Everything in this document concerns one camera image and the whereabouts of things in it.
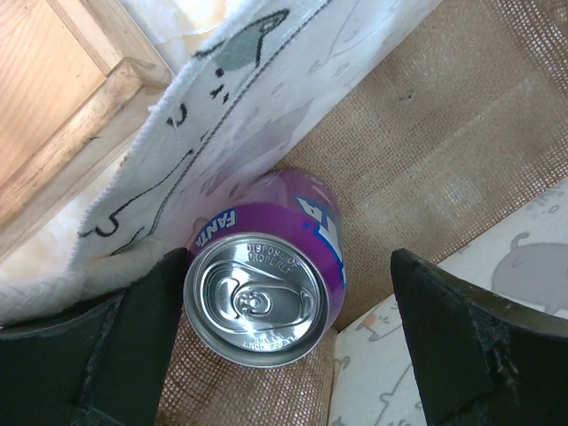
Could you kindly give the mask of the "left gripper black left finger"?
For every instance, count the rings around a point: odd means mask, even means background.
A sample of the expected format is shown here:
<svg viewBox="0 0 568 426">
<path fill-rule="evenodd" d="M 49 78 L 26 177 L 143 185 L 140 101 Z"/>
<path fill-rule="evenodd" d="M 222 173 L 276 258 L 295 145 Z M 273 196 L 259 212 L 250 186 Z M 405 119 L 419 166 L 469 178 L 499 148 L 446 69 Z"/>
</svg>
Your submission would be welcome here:
<svg viewBox="0 0 568 426">
<path fill-rule="evenodd" d="M 151 425 L 181 315 L 186 249 L 126 289 L 1 330 L 3 425 Z"/>
</svg>

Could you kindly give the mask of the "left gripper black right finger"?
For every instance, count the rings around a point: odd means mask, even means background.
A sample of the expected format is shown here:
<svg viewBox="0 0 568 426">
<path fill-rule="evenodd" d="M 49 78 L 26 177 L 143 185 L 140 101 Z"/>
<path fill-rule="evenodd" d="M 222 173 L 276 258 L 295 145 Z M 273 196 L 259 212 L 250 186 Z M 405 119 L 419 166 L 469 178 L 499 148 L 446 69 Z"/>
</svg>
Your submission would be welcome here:
<svg viewBox="0 0 568 426">
<path fill-rule="evenodd" d="M 567 321 L 401 248 L 394 296 L 429 425 L 565 425 Z"/>
</svg>

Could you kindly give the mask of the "purple can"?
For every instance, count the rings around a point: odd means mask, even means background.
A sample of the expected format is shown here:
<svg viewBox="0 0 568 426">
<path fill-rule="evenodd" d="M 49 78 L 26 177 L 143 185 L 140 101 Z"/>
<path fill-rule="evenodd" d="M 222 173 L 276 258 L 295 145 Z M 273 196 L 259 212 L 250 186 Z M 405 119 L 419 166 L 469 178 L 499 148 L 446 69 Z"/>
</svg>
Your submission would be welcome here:
<svg viewBox="0 0 568 426">
<path fill-rule="evenodd" d="M 247 367 L 310 352 L 346 295 L 342 217 L 332 191 L 300 169 L 259 178 L 190 248 L 184 307 L 200 339 Z"/>
</svg>

